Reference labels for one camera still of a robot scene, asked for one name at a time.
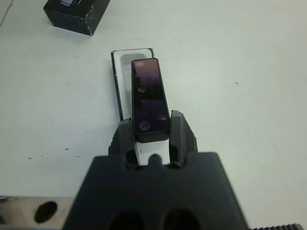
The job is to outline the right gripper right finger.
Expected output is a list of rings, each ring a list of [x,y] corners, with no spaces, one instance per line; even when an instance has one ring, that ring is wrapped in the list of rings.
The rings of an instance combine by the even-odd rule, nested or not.
[[[178,167],[185,164],[190,153],[198,153],[196,137],[183,113],[172,110],[169,132],[170,163]]]

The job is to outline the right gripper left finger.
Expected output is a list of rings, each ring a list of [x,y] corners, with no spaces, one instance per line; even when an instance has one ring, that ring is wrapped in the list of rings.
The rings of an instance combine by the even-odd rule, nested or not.
[[[140,159],[130,118],[122,120],[118,124],[111,144],[108,147],[108,155],[122,157],[127,167],[139,166]]]

